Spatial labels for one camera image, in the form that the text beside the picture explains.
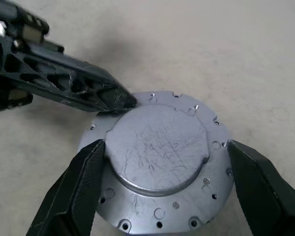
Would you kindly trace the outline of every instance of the flange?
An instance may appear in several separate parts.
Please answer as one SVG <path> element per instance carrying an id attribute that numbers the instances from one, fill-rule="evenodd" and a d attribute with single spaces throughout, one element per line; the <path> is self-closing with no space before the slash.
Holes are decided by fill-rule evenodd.
<path id="1" fill-rule="evenodd" d="M 202 102 L 170 91 L 135 93 L 128 112 L 99 113 L 79 150 L 105 139 L 98 213 L 129 234 L 200 228 L 222 208 L 234 180 L 230 134 Z"/>

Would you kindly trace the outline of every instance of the gray floor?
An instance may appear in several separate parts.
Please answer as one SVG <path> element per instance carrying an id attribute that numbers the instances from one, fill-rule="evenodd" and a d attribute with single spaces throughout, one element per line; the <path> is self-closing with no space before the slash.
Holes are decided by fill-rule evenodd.
<path id="1" fill-rule="evenodd" d="M 295 0 L 19 0 L 66 53 L 131 91 L 206 102 L 295 188 Z M 35 97 L 0 113 L 0 236 L 24 235 L 92 114 Z M 93 235 L 116 235 L 99 217 Z M 195 235 L 251 235 L 235 191 Z"/>

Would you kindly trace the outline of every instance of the small hole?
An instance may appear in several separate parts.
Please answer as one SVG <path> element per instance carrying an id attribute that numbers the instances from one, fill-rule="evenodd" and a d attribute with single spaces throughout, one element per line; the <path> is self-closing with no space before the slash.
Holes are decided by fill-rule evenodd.
<path id="1" fill-rule="evenodd" d="M 197 221 L 193 220 L 191 221 L 191 226 L 192 227 L 196 227 L 198 225 Z"/>
<path id="2" fill-rule="evenodd" d="M 126 223 L 124 223 L 123 225 L 122 225 L 122 228 L 124 229 L 124 230 L 127 230 L 129 227 L 128 227 L 128 224 L 126 224 Z"/>
<path id="3" fill-rule="evenodd" d="M 162 224 L 162 222 L 159 221 L 159 222 L 156 223 L 156 226 L 157 226 L 158 228 L 162 228 L 162 227 L 163 227 L 163 224 Z"/>

